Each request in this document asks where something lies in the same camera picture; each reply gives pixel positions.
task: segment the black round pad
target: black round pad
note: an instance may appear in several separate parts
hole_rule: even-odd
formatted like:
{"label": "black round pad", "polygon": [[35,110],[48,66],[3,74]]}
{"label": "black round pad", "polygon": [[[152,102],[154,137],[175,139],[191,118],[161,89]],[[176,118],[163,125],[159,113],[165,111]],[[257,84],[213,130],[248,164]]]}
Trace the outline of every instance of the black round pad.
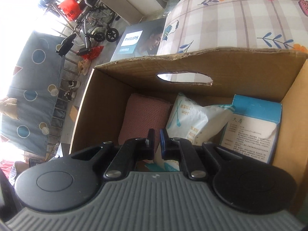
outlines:
{"label": "black round pad", "polygon": [[249,160],[226,162],[213,179],[224,203],[247,213],[267,214],[289,207],[296,183],[282,169]]}
{"label": "black round pad", "polygon": [[15,183],[21,202],[40,212],[79,207],[96,194],[100,182],[88,161],[58,158],[22,172]]}

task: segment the pink cloth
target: pink cloth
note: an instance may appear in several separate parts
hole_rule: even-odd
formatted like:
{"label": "pink cloth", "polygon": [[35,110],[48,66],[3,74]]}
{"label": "pink cloth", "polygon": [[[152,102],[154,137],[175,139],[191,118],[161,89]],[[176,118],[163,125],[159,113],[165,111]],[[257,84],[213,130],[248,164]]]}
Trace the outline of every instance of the pink cloth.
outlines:
{"label": "pink cloth", "polygon": [[2,160],[0,162],[0,168],[7,177],[7,179],[9,178],[9,174],[11,172],[11,168],[13,165],[14,165],[13,161]]}
{"label": "pink cloth", "polygon": [[167,101],[131,94],[128,99],[123,125],[119,134],[119,144],[127,139],[147,137],[149,128],[155,129],[155,151],[158,147],[161,128],[166,127],[171,104]]}

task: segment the wheelchair wheel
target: wheelchair wheel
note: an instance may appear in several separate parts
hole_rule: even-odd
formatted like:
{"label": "wheelchair wheel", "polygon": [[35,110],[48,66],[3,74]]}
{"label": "wheelchair wheel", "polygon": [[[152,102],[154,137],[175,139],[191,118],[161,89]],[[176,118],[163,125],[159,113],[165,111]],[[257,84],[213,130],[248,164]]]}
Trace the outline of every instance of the wheelchair wheel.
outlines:
{"label": "wheelchair wheel", "polygon": [[109,42],[115,42],[119,38],[119,32],[115,28],[110,28],[106,32],[106,40]]}
{"label": "wheelchair wheel", "polygon": [[93,39],[97,42],[102,42],[105,40],[105,34],[104,32],[97,32],[94,34]]}

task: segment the box handle hole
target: box handle hole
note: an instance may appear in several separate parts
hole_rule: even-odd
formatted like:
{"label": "box handle hole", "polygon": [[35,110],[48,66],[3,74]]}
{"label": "box handle hole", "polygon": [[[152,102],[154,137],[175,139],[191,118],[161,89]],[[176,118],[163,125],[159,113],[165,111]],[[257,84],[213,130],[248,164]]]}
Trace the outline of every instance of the box handle hole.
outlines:
{"label": "box handle hole", "polygon": [[194,72],[173,72],[157,74],[159,79],[174,83],[194,83],[212,86],[213,80],[208,75]]}

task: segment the sneaker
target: sneaker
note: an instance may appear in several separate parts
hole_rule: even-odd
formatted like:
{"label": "sneaker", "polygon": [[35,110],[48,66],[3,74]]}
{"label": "sneaker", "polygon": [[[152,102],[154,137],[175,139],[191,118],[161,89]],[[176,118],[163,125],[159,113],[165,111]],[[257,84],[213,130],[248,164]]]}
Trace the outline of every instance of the sneaker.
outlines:
{"label": "sneaker", "polygon": [[71,101],[73,99],[75,99],[76,97],[76,92],[73,92],[73,91],[66,91],[64,93],[64,97],[68,100],[68,101]]}
{"label": "sneaker", "polygon": [[68,87],[70,88],[70,90],[74,90],[74,89],[77,89],[79,88],[81,85],[81,82],[80,81],[68,81]]}

